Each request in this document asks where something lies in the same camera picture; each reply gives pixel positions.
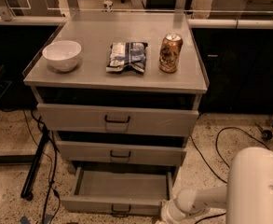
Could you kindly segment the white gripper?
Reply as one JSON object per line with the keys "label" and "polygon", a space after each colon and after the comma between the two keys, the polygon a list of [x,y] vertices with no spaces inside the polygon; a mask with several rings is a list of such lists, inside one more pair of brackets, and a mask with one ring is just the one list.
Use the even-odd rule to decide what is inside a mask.
{"label": "white gripper", "polygon": [[160,218],[164,224],[181,224],[186,215],[177,208],[174,201],[163,201]]}

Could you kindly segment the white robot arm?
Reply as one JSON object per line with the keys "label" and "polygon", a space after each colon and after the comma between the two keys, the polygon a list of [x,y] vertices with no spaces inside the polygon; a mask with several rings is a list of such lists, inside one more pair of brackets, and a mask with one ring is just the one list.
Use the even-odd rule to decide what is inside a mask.
{"label": "white robot arm", "polygon": [[225,224],[273,224],[273,151],[248,147],[233,159],[222,187],[181,189],[161,207],[162,224],[182,224],[211,208],[226,210]]}

